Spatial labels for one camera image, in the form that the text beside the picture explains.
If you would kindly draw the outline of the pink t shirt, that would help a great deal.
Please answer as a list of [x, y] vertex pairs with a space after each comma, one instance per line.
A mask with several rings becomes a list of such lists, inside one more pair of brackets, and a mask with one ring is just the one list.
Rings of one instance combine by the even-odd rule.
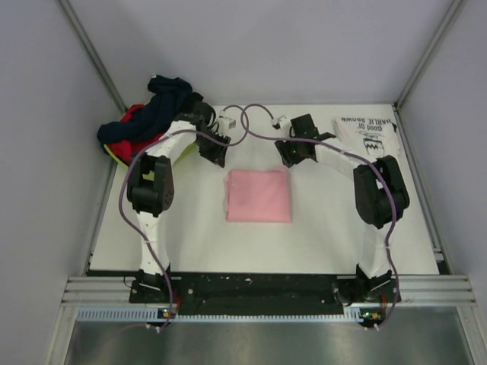
[[224, 214], [233, 223], [291, 223], [288, 170], [232, 169], [224, 178]]

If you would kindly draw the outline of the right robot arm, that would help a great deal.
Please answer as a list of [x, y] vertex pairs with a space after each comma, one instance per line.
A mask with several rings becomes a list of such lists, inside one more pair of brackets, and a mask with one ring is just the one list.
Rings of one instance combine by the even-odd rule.
[[309, 159], [327, 165], [353, 182], [355, 208], [365, 223], [364, 243], [357, 264], [355, 292], [363, 300], [379, 296], [395, 270], [390, 241], [409, 207], [409, 193], [394, 156], [369, 157], [321, 133], [309, 114], [290, 121], [289, 136], [275, 146], [286, 167]]

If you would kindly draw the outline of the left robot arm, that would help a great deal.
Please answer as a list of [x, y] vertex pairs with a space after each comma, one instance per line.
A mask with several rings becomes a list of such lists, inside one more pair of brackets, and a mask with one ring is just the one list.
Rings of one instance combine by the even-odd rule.
[[215, 124], [215, 110], [204, 102], [195, 103], [187, 113], [177, 114], [157, 141], [133, 157], [123, 183], [138, 221], [131, 227], [142, 241], [140, 270], [152, 277], [146, 292], [159, 302], [167, 300], [173, 290], [171, 281], [163, 277], [170, 266], [167, 250], [159, 248], [161, 215], [170, 208], [175, 196], [172, 167], [187, 148], [195, 145], [202, 158], [223, 168], [231, 138], [221, 134]]

